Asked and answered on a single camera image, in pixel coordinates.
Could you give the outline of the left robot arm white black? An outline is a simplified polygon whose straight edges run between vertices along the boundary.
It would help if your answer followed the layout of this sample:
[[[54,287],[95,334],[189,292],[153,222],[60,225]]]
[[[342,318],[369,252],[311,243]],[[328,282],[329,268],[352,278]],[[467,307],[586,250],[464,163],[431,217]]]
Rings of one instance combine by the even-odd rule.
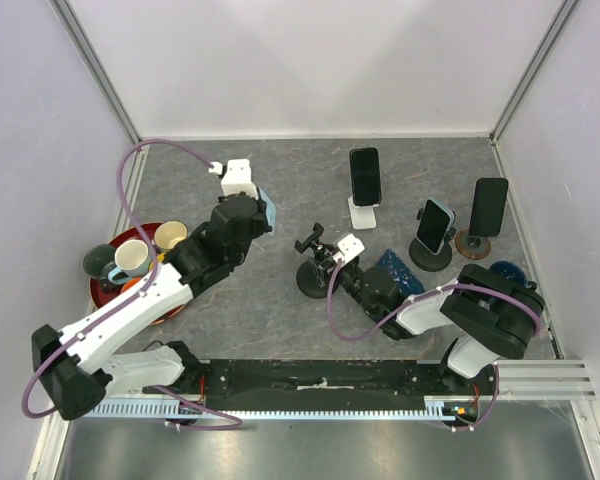
[[[36,330],[31,381],[42,384],[54,411],[75,420],[126,390],[195,389],[205,367],[181,341],[128,355],[117,351],[157,318],[227,278],[244,263],[252,241],[273,231],[275,215],[263,192],[224,197],[209,221],[133,288],[60,331],[49,325]]]

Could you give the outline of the light blue phone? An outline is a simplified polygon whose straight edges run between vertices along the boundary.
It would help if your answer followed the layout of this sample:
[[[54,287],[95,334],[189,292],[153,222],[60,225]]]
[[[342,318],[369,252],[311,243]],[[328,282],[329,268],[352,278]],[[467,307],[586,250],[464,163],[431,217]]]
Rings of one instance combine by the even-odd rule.
[[[273,236],[275,233],[275,225],[276,225],[276,215],[277,215],[276,206],[262,187],[258,188],[258,192],[260,195],[260,199],[266,205],[265,215],[266,215],[266,220],[267,220],[267,224],[269,227],[267,234],[270,236]]]

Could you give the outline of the black round phone stand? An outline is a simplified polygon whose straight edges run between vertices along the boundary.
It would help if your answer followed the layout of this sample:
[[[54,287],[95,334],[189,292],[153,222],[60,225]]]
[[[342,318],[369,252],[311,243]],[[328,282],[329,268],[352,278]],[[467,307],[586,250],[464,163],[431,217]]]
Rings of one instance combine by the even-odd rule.
[[[326,297],[326,288],[320,288],[316,281],[315,266],[318,261],[332,259],[335,252],[333,244],[324,243],[321,241],[321,236],[324,233],[324,227],[315,223],[312,233],[303,241],[296,240],[294,244],[295,250],[303,254],[307,250],[311,250],[313,257],[305,260],[296,272],[296,284],[302,294],[311,299],[324,299]]]

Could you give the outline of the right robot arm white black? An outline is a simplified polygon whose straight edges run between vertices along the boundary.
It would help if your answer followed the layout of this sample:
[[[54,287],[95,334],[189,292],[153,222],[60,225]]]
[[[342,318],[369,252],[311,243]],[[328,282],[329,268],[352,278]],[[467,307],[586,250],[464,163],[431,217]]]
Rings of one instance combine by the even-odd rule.
[[[363,308],[374,326],[347,336],[333,317],[333,292],[339,284]],[[432,290],[404,295],[386,268],[362,271],[354,263],[334,265],[327,286],[327,319],[333,333],[348,342],[361,341],[381,330],[387,336],[411,339],[448,325],[465,337],[448,347],[438,381],[457,394],[499,359],[520,360],[532,338],[543,329],[546,305],[533,283],[523,284],[477,264],[467,264],[457,278]]]

